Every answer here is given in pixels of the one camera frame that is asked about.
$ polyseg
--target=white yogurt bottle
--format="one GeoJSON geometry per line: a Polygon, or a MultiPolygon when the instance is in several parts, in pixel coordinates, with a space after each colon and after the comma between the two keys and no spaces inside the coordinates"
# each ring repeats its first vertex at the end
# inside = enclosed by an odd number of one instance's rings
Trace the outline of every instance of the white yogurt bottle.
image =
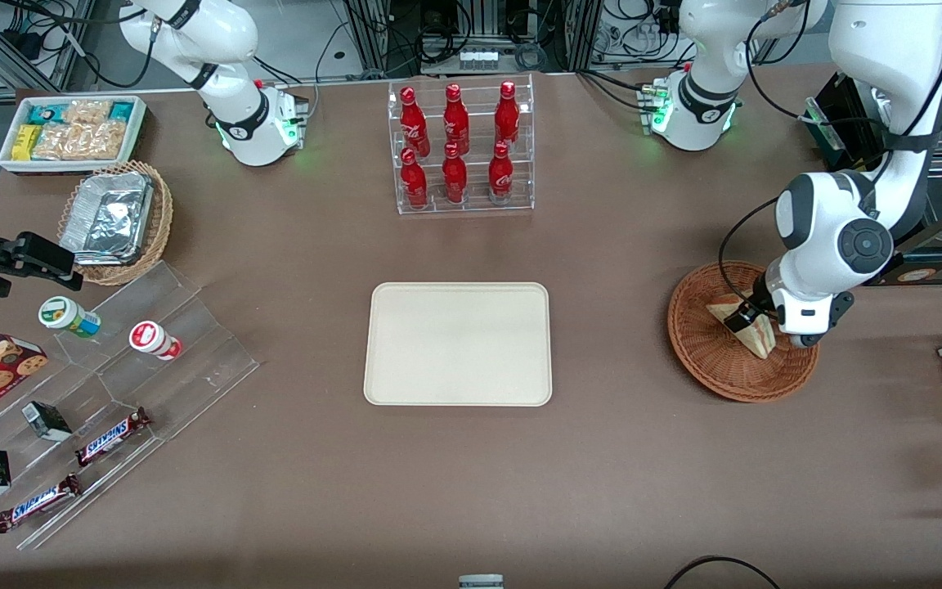
{"type": "Polygon", "coordinates": [[[87,312],[67,297],[48,299],[38,309],[38,320],[50,329],[70,331],[79,338],[92,338],[101,328],[101,318],[96,313],[87,312]]]}
{"type": "Polygon", "coordinates": [[[141,321],[130,331],[130,346],[138,352],[152,354],[158,359],[179,357],[184,344],[173,338],[160,324],[154,321],[141,321]]]}

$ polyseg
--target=table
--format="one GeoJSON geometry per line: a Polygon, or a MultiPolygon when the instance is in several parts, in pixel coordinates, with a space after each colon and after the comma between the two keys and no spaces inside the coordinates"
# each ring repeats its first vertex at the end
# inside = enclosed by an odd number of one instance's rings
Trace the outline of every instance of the table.
{"type": "MultiPolygon", "coordinates": [[[[792,105],[830,66],[758,74],[792,105]]],[[[467,220],[397,216],[385,83],[322,88],[307,149],[264,169],[221,148],[194,93],[145,94],[137,153],[176,201],[165,258],[264,364],[43,548],[0,537],[0,587],[435,589],[495,571],[512,589],[639,588],[706,553],[785,587],[942,587],[942,287],[860,290],[804,390],[717,398],[673,357],[666,302],[741,215],[819,169],[806,130],[745,88],[719,145],[683,153],[573,75],[535,84],[537,209],[467,220]],[[545,285],[552,400],[371,406],[385,281],[545,285]]],[[[0,235],[52,235],[74,184],[4,173],[0,235]]],[[[778,253],[769,215],[729,247],[778,253]]],[[[56,292],[16,281],[0,331],[48,339],[34,309],[56,292]]]]}

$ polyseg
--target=snickers bar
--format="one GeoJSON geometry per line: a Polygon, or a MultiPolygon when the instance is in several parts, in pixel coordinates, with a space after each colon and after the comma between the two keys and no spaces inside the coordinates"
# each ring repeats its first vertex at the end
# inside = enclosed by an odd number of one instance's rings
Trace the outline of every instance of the snickers bar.
{"type": "Polygon", "coordinates": [[[50,508],[57,506],[64,499],[79,495],[82,495],[82,484],[79,483],[79,478],[75,477],[74,473],[68,474],[60,483],[12,508],[12,510],[0,512],[0,533],[10,532],[31,515],[49,511],[50,508]]]}
{"type": "Polygon", "coordinates": [[[137,433],[139,429],[142,429],[143,426],[148,424],[150,424],[150,418],[147,417],[145,409],[138,407],[137,410],[128,414],[126,419],[121,420],[114,428],[108,429],[104,435],[91,441],[86,447],[82,448],[82,450],[76,450],[75,456],[78,456],[78,466],[89,466],[90,463],[107,455],[108,452],[114,450],[117,445],[123,443],[126,438],[137,433]]]}

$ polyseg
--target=coca-cola bottle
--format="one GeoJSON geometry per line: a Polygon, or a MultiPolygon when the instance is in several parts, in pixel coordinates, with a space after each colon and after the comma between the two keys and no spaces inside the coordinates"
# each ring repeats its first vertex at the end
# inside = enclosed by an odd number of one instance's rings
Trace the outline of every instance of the coca-cola bottle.
{"type": "Polygon", "coordinates": [[[455,142],[460,155],[471,151],[471,129],[468,121],[468,109],[460,100],[460,86],[450,83],[446,86],[446,112],[442,115],[446,124],[446,142],[455,142]]]}
{"type": "Polygon", "coordinates": [[[489,163],[489,199],[494,205],[507,205],[511,201],[513,171],[508,157],[508,142],[496,142],[493,146],[493,160],[489,163]]]}
{"type": "Polygon", "coordinates": [[[406,86],[399,92],[402,100],[402,134],[408,148],[415,150],[419,157],[431,153],[431,142],[427,139],[427,120],[424,112],[416,104],[416,92],[406,86]]]}
{"type": "Polygon", "coordinates": [[[496,140],[515,145],[518,142],[518,103],[515,101],[515,83],[509,79],[500,84],[500,104],[496,105],[495,122],[496,140]]]}
{"type": "Polygon", "coordinates": [[[468,167],[460,159],[460,147],[456,142],[446,144],[446,160],[442,161],[442,176],[446,178],[446,198],[452,204],[464,202],[468,187],[468,167]]]}
{"type": "Polygon", "coordinates": [[[402,190],[409,206],[422,209],[427,206],[427,176],[416,163],[416,153],[411,148],[402,149],[402,190]]]}

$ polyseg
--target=round wicker tray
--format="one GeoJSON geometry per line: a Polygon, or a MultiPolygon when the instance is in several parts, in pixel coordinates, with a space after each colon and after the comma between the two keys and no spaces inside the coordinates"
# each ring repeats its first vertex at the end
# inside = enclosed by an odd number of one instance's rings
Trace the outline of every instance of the round wicker tray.
{"type": "MultiPolygon", "coordinates": [[[[132,282],[149,271],[152,266],[157,264],[162,258],[162,251],[165,250],[165,242],[169,239],[169,224],[173,222],[173,197],[169,194],[169,187],[165,186],[162,176],[150,165],[143,164],[141,161],[127,161],[124,164],[111,165],[104,170],[97,170],[97,174],[121,174],[126,172],[141,172],[150,176],[155,183],[155,193],[150,202],[150,221],[147,224],[145,232],[145,241],[143,241],[143,254],[134,263],[128,266],[79,266],[75,265],[75,271],[81,273],[83,278],[94,284],[104,286],[119,286],[132,282]]],[[[64,234],[64,225],[71,216],[71,205],[74,203],[75,194],[79,187],[71,191],[71,198],[68,198],[68,204],[64,206],[64,215],[61,216],[60,223],[57,223],[56,238],[60,239],[64,234]]]]}
{"type": "MultiPolygon", "coordinates": [[[[726,261],[725,272],[737,288],[749,290],[763,268],[726,261]]],[[[707,303],[726,292],[717,263],[678,283],[668,306],[668,335],[681,364],[704,387],[739,402],[772,402],[799,390],[816,368],[818,346],[796,348],[774,329],[777,347],[767,359],[756,357],[707,311],[707,303]]]]}

